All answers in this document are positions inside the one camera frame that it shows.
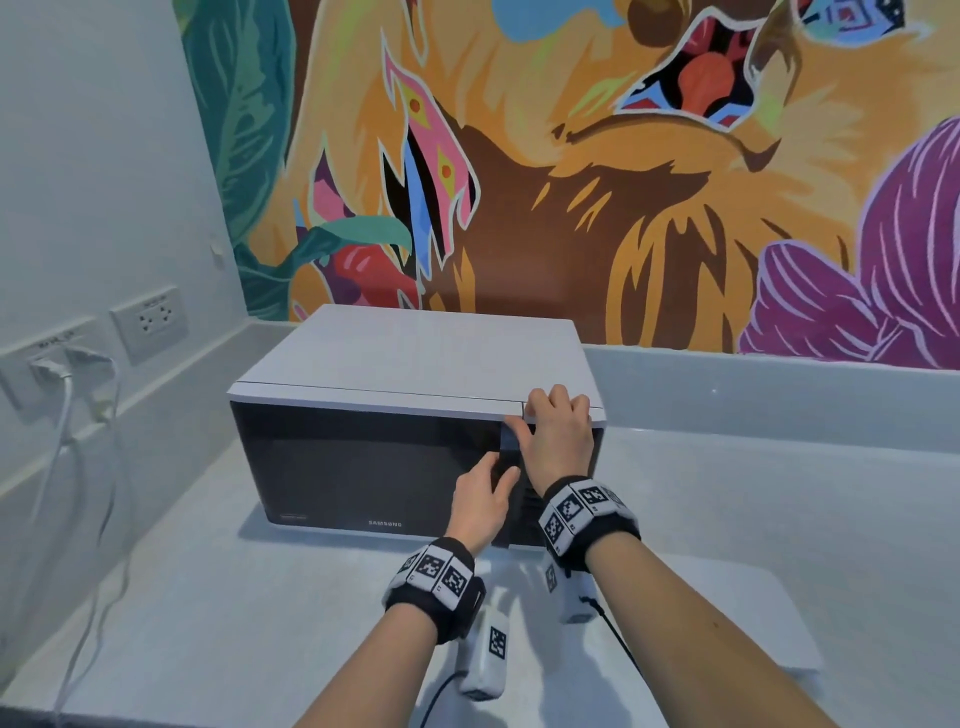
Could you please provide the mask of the person's left hand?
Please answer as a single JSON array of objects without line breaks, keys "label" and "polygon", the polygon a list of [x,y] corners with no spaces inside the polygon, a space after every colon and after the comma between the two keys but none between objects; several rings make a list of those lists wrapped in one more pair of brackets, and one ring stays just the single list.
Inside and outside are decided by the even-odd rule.
[{"label": "person's left hand", "polygon": [[498,470],[498,463],[499,453],[487,452],[455,484],[443,535],[464,546],[472,557],[492,544],[507,520],[510,501],[494,499],[494,485],[504,472]]}]

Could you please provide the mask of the person's right hand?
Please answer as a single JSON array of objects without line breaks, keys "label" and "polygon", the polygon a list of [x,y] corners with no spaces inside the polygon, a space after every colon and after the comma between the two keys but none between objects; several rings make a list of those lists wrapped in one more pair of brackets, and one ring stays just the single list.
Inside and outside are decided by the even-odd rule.
[{"label": "person's right hand", "polygon": [[584,394],[570,398],[572,418],[551,416],[549,392],[544,389],[532,390],[524,406],[523,417],[535,420],[535,432],[534,443],[521,456],[527,477],[541,497],[555,481],[589,473],[594,453],[591,402]]}]

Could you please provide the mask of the white microwave with black door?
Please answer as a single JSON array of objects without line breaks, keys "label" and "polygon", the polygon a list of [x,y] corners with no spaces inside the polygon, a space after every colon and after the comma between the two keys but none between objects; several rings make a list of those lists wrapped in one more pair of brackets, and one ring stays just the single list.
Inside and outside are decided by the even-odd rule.
[{"label": "white microwave with black door", "polygon": [[429,542],[483,455],[523,467],[504,418],[557,383],[590,400],[593,476],[607,417],[569,320],[328,304],[227,397],[275,528]]}]

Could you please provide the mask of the person's right forearm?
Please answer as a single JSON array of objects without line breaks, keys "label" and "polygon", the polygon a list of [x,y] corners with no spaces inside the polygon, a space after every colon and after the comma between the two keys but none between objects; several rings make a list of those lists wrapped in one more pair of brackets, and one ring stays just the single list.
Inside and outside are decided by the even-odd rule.
[{"label": "person's right forearm", "polygon": [[604,536],[585,563],[669,728],[839,728],[634,535]]}]

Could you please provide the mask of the person's left forearm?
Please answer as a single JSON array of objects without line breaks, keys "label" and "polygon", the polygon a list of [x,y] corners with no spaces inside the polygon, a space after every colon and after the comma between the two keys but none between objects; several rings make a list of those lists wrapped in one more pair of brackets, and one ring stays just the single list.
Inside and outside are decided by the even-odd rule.
[{"label": "person's left forearm", "polygon": [[424,611],[391,606],[293,728],[407,728],[436,646]]}]

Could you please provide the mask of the black wristband with marker tags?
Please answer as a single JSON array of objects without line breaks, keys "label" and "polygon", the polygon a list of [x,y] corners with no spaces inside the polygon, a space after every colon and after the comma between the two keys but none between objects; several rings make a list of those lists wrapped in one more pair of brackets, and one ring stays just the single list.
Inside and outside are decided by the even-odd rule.
[{"label": "black wristband with marker tags", "polygon": [[424,613],[436,628],[436,645],[443,646],[469,636],[486,593],[473,553],[462,541],[444,536],[406,558],[381,604],[385,611],[407,604]]},{"label": "black wristband with marker tags", "polygon": [[564,570],[588,574],[590,548],[609,535],[628,533],[642,540],[633,512],[612,489],[592,478],[564,476],[542,499],[537,524],[546,550]]}]

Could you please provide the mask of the white power plug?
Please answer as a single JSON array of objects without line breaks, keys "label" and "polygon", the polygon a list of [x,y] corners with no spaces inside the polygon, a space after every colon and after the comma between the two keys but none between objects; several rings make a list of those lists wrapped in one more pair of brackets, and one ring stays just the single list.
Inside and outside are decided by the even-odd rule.
[{"label": "white power plug", "polygon": [[82,401],[91,419],[112,426],[118,414],[122,392],[122,371],[109,354],[90,346],[72,344],[66,356],[79,377]]},{"label": "white power plug", "polygon": [[41,357],[30,360],[29,368],[42,389],[46,390],[59,385],[67,399],[73,396],[74,377],[68,364],[49,357]]}]

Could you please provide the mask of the white empty wall socket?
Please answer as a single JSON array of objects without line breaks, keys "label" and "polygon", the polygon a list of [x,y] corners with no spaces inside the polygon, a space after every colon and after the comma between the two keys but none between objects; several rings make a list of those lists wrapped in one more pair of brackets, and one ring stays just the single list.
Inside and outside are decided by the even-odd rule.
[{"label": "white empty wall socket", "polygon": [[109,310],[128,360],[139,365],[186,339],[186,308],[179,286],[169,285]]}]

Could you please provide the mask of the white wall socket with plugs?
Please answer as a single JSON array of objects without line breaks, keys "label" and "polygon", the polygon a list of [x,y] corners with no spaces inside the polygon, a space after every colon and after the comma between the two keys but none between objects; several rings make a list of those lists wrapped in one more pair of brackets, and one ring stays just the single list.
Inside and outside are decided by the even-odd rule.
[{"label": "white wall socket with plugs", "polygon": [[114,354],[101,321],[93,317],[68,321],[0,347],[0,389],[21,424],[32,425],[40,419],[52,418],[61,406],[62,386],[42,389],[29,368],[33,359],[51,358],[68,364],[74,378],[74,394],[82,397],[79,375],[66,355],[66,346],[72,344],[88,346],[110,356]]}]

